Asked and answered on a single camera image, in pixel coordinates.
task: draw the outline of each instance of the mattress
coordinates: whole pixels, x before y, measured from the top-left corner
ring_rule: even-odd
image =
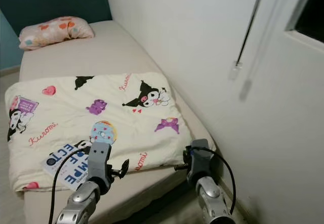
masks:
[[[75,39],[47,46],[23,55],[20,81],[42,77],[160,72],[146,52],[114,21],[91,24],[95,38]],[[196,115],[173,88],[173,97],[194,139],[213,141]],[[127,174],[115,180],[101,196],[90,223],[114,223],[128,218],[185,180],[186,172],[172,167]],[[57,191],[54,217],[66,205],[72,191]],[[50,192],[24,193],[27,224],[47,223]]]

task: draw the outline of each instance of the baseboard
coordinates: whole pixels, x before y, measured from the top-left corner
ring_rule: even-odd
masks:
[[[222,179],[217,179],[218,184],[222,187],[224,192],[227,194],[227,196],[232,199],[233,193],[230,191],[230,189],[227,187],[227,185],[224,183]],[[245,218],[248,224],[260,224],[258,220],[253,216],[245,207],[244,205],[236,199],[235,208],[240,212],[240,214]]]
[[[7,76],[7,75],[15,73],[15,72],[19,72],[19,70],[20,70],[20,65],[0,70],[0,77]]]

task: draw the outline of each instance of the teal wall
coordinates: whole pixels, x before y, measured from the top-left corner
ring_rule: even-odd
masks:
[[[19,39],[0,11],[0,70],[20,65],[24,53]]]

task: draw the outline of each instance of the purple character print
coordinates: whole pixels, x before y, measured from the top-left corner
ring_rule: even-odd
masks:
[[[86,107],[90,113],[98,115],[106,109],[107,103],[102,99],[96,99],[90,107]]]
[[[179,124],[177,118],[169,117],[167,119],[161,119],[161,123],[157,125],[154,132],[163,129],[164,127],[171,127],[176,131],[177,134],[179,134]]]

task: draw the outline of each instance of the dark blue headboard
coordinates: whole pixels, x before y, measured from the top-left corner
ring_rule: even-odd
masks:
[[[0,0],[0,9],[18,36],[25,26],[61,16],[88,23],[112,19],[108,0]]]

